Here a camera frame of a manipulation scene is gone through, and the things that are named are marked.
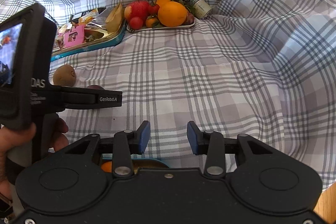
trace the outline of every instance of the device screen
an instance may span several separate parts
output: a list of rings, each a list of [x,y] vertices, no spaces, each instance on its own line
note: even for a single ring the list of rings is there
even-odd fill
[[[0,86],[12,83],[14,56],[22,23],[0,32]]]

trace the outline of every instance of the black circular disc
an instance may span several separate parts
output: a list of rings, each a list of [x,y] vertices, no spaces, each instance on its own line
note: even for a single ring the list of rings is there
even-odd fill
[[[46,213],[78,210],[96,200],[107,178],[98,165],[81,155],[50,156],[24,169],[16,179],[21,201]]]
[[[232,173],[230,184],[244,202],[273,213],[313,209],[322,191],[312,168],[274,155],[254,155]]]

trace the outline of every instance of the pink snack bag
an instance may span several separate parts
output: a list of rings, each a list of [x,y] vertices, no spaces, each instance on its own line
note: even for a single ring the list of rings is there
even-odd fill
[[[72,28],[69,32],[64,34],[64,47],[69,48],[84,42],[84,27],[85,25],[79,25]]]

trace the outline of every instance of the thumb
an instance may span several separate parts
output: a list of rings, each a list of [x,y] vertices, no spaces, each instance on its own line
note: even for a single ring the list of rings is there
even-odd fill
[[[11,130],[6,127],[0,129],[0,153],[6,153],[16,146],[29,142],[36,133],[36,125],[31,123],[28,129]]]

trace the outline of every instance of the white plate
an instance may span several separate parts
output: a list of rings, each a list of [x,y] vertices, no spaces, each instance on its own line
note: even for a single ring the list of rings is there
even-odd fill
[[[129,27],[129,24],[127,24],[127,30],[130,32],[142,32],[142,31],[148,31],[148,30],[166,30],[166,29],[188,29],[192,26],[195,25],[195,21],[193,24],[190,25],[181,25],[181,26],[177,26],[177,27],[161,27],[161,28],[144,28],[144,29],[140,29],[140,30],[131,30],[131,28]]]

